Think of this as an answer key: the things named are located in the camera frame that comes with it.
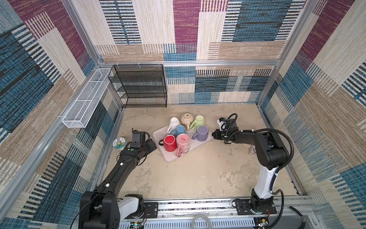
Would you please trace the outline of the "pink patterned mug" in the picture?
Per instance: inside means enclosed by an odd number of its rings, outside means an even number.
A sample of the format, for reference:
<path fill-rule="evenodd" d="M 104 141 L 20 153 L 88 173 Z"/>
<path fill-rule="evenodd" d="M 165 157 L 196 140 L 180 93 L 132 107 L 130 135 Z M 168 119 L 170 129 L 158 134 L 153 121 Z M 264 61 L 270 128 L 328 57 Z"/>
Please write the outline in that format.
<path fill-rule="evenodd" d="M 176 156 L 180 157 L 183 154 L 186 154 L 189 152 L 190 137 L 187 134 L 179 134 L 176 137 L 176 144 L 177 144 Z"/>

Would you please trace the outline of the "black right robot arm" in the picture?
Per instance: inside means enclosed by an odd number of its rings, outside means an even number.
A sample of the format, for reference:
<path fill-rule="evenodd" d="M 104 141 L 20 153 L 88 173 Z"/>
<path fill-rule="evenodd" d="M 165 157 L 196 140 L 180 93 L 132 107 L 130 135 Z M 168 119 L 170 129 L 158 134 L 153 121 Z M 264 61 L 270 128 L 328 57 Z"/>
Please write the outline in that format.
<path fill-rule="evenodd" d="M 238 214 L 262 214 L 274 208 L 273 191 L 279 172 L 286 167 L 294 156 L 294 145 L 282 131 L 265 128 L 259 130 L 235 130 L 225 134 L 215 130 L 212 136 L 226 144 L 247 144 L 255 147 L 257 159 L 261 165 L 256 186 L 252 189 L 250 200 L 236 203 Z"/>

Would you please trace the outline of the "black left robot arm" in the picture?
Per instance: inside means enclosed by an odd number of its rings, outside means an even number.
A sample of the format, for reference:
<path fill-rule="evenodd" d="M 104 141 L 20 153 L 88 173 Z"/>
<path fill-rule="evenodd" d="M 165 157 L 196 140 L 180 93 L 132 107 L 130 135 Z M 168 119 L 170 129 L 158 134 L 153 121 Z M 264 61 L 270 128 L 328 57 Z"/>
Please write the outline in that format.
<path fill-rule="evenodd" d="M 79 229 L 117 229 L 122 219 L 144 215 L 142 195 L 129 194 L 120 201 L 117 200 L 117 195 L 140 160 L 156 149 L 154 141 L 149 139 L 141 148 L 126 147 L 122 151 L 122 155 L 104 181 L 93 191 L 86 191 L 82 195 L 78 213 Z"/>

